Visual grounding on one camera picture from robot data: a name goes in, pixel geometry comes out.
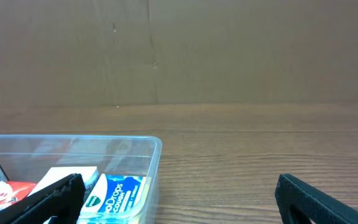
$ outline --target red and white package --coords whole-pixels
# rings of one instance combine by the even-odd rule
[[[35,183],[0,182],[0,208],[6,208],[25,198],[36,186]]]

